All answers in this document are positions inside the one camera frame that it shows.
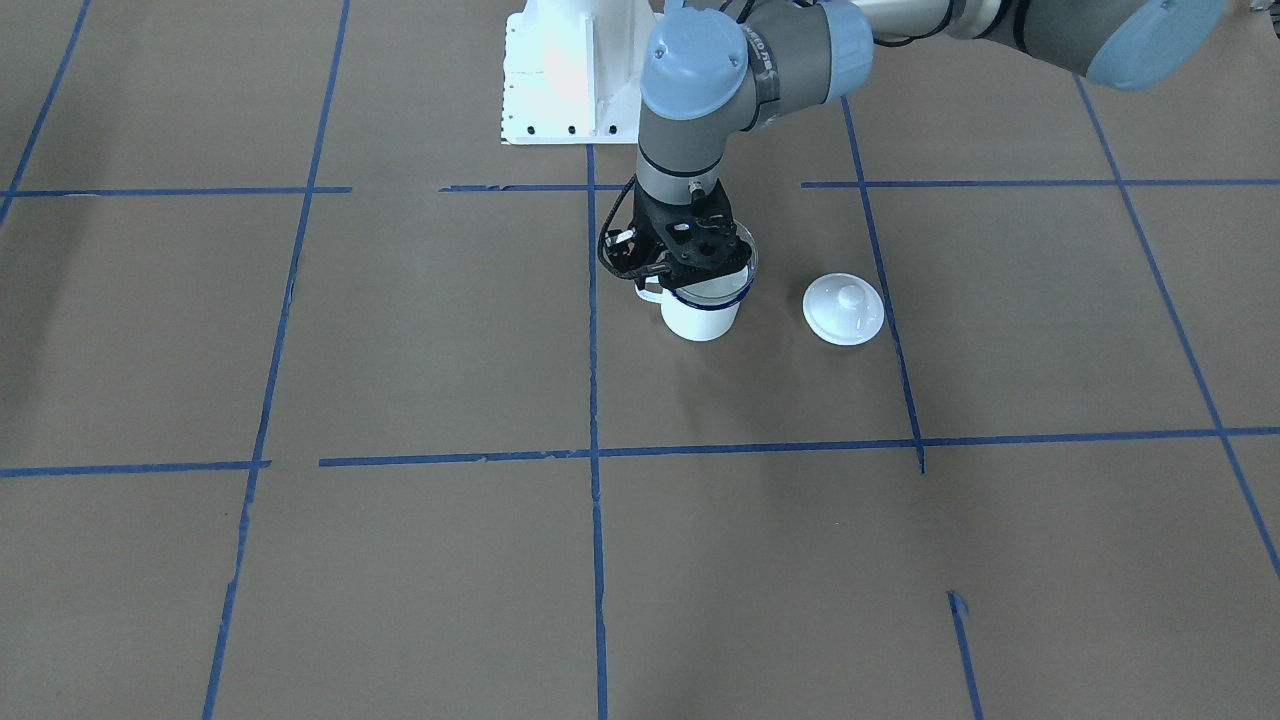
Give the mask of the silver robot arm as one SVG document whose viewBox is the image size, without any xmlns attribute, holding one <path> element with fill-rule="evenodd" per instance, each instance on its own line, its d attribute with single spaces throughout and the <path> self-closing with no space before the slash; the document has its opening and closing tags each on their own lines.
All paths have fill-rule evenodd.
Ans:
<svg viewBox="0 0 1280 720">
<path fill-rule="evenodd" d="M 636 206 L 717 193 L 732 133 L 854 92 L 876 50 L 986 40 L 1093 85 L 1138 91 L 1185 63 L 1222 1 L 731 1 L 667 12 L 646 41 Z"/>
</svg>

